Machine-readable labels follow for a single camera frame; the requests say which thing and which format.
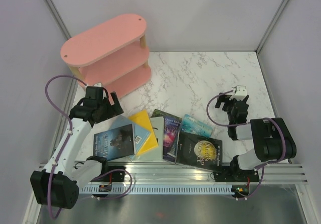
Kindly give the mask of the green forest cover book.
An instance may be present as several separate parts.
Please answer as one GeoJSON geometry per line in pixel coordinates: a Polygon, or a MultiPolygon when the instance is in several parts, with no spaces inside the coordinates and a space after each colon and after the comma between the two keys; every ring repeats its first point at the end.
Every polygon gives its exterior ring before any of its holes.
{"type": "Polygon", "coordinates": [[[173,114],[170,114],[170,113],[167,113],[165,111],[162,111],[162,110],[159,110],[159,109],[155,109],[151,115],[152,118],[155,118],[155,117],[172,117],[172,118],[175,118],[176,120],[178,121],[182,121],[182,118],[178,117],[178,116],[175,116],[173,114]]]}

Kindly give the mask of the teal ocean cover book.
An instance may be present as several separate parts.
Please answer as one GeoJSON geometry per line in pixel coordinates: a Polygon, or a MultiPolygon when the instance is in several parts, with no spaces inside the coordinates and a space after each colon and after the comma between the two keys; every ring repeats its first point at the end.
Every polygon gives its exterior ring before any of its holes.
{"type": "Polygon", "coordinates": [[[181,122],[181,131],[204,137],[211,137],[213,128],[192,116],[185,114],[181,122]]]}

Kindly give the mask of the purple Robinson Crusoe book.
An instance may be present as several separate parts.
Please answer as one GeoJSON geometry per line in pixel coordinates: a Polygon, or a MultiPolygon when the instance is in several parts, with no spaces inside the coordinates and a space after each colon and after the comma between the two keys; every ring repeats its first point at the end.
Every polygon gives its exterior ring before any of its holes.
{"type": "Polygon", "coordinates": [[[169,154],[173,141],[179,130],[181,121],[175,117],[164,117],[164,141],[163,141],[163,160],[174,162],[174,157],[169,154]]]}

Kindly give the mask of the pale grey-green book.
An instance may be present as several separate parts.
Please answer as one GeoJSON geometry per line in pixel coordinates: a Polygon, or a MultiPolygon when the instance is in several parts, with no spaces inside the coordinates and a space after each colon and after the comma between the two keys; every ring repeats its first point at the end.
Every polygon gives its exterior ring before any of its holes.
{"type": "Polygon", "coordinates": [[[164,118],[154,117],[150,119],[157,146],[142,155],[134,157],[134,162],[161,162],[163,159],[163,130],[164,118]]]}

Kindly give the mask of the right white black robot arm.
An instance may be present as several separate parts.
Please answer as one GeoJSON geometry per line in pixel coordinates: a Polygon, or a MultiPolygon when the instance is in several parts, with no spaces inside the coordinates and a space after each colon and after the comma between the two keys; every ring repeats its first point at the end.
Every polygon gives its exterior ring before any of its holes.
{"type": "Polygon", "coordinates": [[[296,144],[282,118],[262,118],[247,120],[249,96],[236,96],[230,92],[220,93],[215,108],[226,112],[229,123],[228,136],[233,141],[252,140],[253,149],[236,155],[230,165],[224,166],[215,177],[232,178],[236,181],[244,177],[255,177],[257,169],[267,164],[292,159],[297,154],[296,144]]]}

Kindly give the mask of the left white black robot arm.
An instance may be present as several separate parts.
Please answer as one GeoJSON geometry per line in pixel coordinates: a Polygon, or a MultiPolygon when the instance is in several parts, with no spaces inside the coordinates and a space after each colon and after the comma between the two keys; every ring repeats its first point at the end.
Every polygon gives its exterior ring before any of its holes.
{"type": "Polygon", "coordinates": [[[31,174],[30,182],[38,204],[71,209],[79,191],[95,178],[105,181],[110,174],[107,159],[89,156],[77,169],[76,157],[95,124],[123,113],[116,92],[99,86],[86,87],[85,96],[69,113],[69,126],[51,159],[41,171],[31,174]]]}

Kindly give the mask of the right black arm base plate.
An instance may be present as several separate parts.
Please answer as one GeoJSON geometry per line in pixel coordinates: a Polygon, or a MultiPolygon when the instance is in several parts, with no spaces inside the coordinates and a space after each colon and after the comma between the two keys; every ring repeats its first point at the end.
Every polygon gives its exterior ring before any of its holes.
{"type": "Polygon", "coordinates": [[[230,166],[223,166],[221,171],[212,172],[210,175],[216,182],[258,182],[260,177],[258,171],[254,170],[233,170],[230,166]]]}

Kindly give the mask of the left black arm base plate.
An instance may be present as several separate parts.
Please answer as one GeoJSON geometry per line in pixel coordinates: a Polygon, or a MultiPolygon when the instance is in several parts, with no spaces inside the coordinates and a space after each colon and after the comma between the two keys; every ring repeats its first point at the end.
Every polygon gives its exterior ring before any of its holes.
{"type": "Polygon", "coordinates": [[[93,182],[107,182],[108,184],[113,182],[123,182],[126,176],[126,167],[124,166],[109,166],[106,170],[103,170],[98,177],[95,177],[93,182]]]}

